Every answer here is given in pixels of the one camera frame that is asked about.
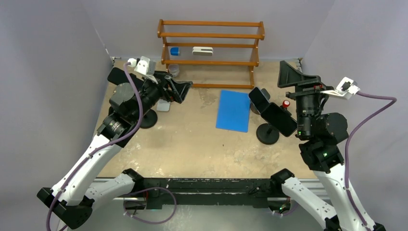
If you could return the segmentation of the black smartphone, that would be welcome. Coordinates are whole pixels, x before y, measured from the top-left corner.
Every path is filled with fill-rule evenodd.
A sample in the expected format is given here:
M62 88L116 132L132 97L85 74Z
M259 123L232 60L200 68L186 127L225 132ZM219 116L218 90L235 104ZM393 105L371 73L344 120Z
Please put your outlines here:
M269 103L260 115L285 137L291 136L297 129L297 122L275 103Z

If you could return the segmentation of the black round-base phone stand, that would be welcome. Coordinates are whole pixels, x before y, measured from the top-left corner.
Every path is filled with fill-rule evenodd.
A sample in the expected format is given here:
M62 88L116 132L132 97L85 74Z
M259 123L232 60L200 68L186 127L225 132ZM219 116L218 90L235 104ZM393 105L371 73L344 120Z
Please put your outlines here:
M275 144L280 137L280 133L268 123L261 124L256 130L258 140L266 145Z

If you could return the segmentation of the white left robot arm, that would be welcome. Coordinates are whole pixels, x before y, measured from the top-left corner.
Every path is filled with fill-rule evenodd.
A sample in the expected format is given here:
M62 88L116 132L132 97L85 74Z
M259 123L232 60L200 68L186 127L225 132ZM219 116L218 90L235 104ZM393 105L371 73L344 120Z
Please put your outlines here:
M92 183L105 165L119 153L139 129L143 117L159 101L182 103L191 81L175 81L163 71L146 78L140 89L129 80L118 84L109 100L110 113L97 129L88 149L72 169L51 188L43 187L37 197L71 229L82 226L92 212L115 197L137 197L145 190L144 178L132 169L101 186Z

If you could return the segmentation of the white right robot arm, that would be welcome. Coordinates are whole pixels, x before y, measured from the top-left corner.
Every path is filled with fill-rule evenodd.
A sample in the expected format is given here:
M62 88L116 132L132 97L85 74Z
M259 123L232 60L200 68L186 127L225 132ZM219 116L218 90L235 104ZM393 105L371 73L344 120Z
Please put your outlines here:
M272 176L271 192L295 200L325 231L383 231L385 227L375 222L360 202L349 179L347 158L338 148L349 139L346 118L340 113L323 113L329 97L349 99L357 94L355 81L344 77L336 87L326 86L319 76L305 75L281 61L278 87L295 88L286 97L296 102L300 154L319 179L329 202L303 187L286 169Z

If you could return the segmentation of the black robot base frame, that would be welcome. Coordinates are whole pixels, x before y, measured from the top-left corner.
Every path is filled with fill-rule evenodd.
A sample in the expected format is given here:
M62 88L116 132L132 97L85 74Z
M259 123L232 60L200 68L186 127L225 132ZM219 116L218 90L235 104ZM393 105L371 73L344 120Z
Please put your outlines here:
M139 178L134 191L153 187L167 188L175 199L166 192L150 190L146 193L147 209L161 209L174 203L268 208L286 201L271 179Z

